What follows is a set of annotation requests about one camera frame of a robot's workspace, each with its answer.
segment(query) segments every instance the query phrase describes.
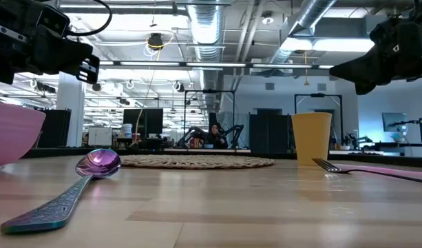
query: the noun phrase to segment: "pillar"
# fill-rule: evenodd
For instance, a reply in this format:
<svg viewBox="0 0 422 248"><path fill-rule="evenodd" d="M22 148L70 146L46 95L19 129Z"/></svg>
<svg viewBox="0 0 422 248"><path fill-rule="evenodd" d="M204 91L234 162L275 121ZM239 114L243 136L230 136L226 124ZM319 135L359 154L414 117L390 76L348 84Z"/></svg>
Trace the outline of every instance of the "pillar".
<svg viewBox="0 0 422 248"><path fill-rule="evenodd" d="M82 145L86 88L87 84L78 81L75 76L63 72L59 73L56 109L72 111L67 136L68 147L80 147Z"/></svg>

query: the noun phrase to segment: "ceiling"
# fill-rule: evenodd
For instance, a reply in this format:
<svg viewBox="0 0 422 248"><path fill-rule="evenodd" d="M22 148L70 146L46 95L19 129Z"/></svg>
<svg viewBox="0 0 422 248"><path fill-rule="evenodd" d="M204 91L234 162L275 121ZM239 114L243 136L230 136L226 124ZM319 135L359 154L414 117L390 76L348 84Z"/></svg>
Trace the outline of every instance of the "ceiling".
<svg viewBox="0 0 422 248"><path fill-rule="evenodd" d="M195 61L196 54L193 48L193 34L191 33L191 20L184 15L173 16L172 14L151 14L151 7L160 4L171 5L170 1L105 1L111 6L146 6L147 14L115 14L108 28L100 34L81 39L83 43L94 46L94 54L101 60L121 61ZM283 37L280 36L283 22L286 17L299 11L302 1L269 0L264 5L263 12L271 11L273 22L263 24L259 22L253 36L252 45L247 54L247 61L251 59L265 59L275 53L281 46ZM400 12L411 6L411 1L366 1L366 0L338 0L336 4L324 15L325 19L364 19L372 14L386 15L387 13ZM87 32L104 24L107 14L95 13L93 8L86 8L92 1L61 1L61 6L76 6L78 11L70 11L67 15L77 32ZM257 6L253 8L252 17L246 16L248 1L235 0L229 6L225 6L222 13L222 61L234 62L240 40L242 24L246 21L254 21ZM146 40L151 33L161 33L164 47L159 53L150 55ZM307 51L305 54L293 53L290 60L293 63L316 63L321 65L336 65L344 61L363 55L364 52L329 52ZM274 82L275 90L265 94L278 94L282 92L301 92L313 90L318 83L327 83L328 77L310 75L308 80L310 87L303 87L306 81L305 71L300 75L295 73L285 76L249 76L246 72L240 80L237 94L255 94L264 89L265 83ZM229 89L233 82L232 73L225 71L223 87ZM40 82L59 90L59 75L38 76L31 73L18 74L12 85L0 83L0 93L17 97L2 97L1 101L26 106L49 107L56 106L56 94L39 92L35 89L35 83ZM102 85L100 92L93 91L88 85L85 94L85 126L95 123L119 127L121 124L122 110L126 107L164 107L166 127L176 128L177 121L182 111L184 94L173 90L174 83L181 83L187 89L202 90L199 70L120 70L101 69L99 81ZM334 90L334 86L328 85L327 91ZM124 105L114 99L115 96L141 98L131 101L130 105ZM100 96L111 99L99 99ZM191 117L196 118L197 125L207 123L207 111L204 110L200 94L194 96L188 106Z"/></svg>

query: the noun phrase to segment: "spoon handle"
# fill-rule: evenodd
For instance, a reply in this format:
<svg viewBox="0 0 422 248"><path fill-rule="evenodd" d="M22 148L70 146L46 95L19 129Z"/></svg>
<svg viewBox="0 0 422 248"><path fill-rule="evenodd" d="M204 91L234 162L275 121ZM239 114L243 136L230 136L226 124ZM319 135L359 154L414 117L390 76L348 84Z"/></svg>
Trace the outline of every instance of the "spoon handle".
<svg viewBox="0 0 422 248"><path fill-rule="evenodd" d="M5 234L44 231L65 226L72 215L81 193L93 178L92 175L84 176L48 203L21 214L0 226L0 231Z"/></svg>

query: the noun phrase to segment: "table surface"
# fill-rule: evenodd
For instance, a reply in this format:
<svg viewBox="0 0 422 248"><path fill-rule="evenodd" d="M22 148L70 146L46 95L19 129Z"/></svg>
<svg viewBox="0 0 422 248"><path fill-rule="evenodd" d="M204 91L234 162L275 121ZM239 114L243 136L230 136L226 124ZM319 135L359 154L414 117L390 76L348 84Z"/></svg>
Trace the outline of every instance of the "table surface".
<svg viewBox="0 0 422 248"><path fill-rule="evenodd" d="M76 182L79 158L0 167L0 224ZM0 234L1 247L422 248L422 184L284 160L258 169L122 168L90 183L64 228Z"/></svg>

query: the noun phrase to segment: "yellow cup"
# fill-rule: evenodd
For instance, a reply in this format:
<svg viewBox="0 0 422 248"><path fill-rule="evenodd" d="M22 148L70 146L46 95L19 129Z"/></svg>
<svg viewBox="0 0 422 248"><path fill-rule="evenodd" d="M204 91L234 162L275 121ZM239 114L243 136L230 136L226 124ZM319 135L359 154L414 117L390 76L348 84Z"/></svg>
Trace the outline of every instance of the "yellow cup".
<svg viewBox="0 0 422 248"><path fill-rule="evenodd" d="M292 115L298 165L316 165L312 158L327 159L332 114Z"/></svg>

